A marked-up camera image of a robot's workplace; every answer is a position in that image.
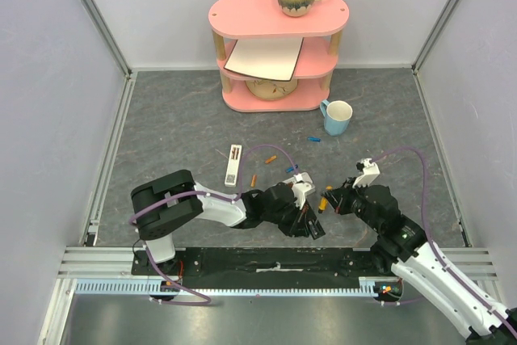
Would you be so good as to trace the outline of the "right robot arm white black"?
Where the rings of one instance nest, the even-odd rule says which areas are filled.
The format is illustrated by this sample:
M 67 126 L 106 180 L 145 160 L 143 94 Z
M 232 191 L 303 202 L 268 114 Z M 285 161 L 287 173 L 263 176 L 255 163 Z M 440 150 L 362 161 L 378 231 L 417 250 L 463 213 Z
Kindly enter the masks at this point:
M 322 197 L 340 215 L 353 214 L 377 234 L 370 265 L 410 284 L 442 313 L 467 344 L 514 344 L 516 310 L 484 292 L 445 255 L 416 222 L 404 215 L 389 187 L 342 186 Z

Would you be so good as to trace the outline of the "black remote control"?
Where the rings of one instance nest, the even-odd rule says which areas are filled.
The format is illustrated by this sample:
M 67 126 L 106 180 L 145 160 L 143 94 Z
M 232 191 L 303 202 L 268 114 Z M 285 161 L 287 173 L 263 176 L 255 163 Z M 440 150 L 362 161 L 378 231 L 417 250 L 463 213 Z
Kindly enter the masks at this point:
M 305 226 L 313 240 L 322 238 L 326 234 L 320 221 L 316 217 L 309 217 L 305 221 Z

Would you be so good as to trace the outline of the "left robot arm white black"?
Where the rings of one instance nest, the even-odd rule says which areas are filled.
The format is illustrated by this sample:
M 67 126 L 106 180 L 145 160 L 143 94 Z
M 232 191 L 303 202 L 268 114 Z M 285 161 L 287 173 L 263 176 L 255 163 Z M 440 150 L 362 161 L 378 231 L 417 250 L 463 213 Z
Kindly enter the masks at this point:
M 308 200 L 314 192 L 306 173 L 265 191 L 230 195 L 209 191 L 189 170 L 178 170 L 131 191 L 134 215 L 130 223 L 150 251 L 149 265 L 158 274 L 168 275 L 178 262 L 173 232 L 196 218 L 234 229 L 252 229 L 268 222 L 288 237 L 323 237 L 324 229 Z

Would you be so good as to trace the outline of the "orange battery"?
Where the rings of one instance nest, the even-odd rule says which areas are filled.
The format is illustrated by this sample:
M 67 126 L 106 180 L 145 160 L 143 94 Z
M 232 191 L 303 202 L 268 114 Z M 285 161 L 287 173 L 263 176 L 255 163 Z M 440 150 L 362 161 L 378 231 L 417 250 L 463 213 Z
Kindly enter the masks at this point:
M 251 179 L 251 182 L 250 182 L 250 187 L 255 187 L 256 186 L 257 178 L 258 178 L 257 175 L 253 175 L 252 176 L 252 179 Z
M 276 159 L 277 159 L 277 156 L 276 155 L 272 155 L 268 159 L 266 159 L 265 164 L 270 164 L 273 161 L 275 161 Z

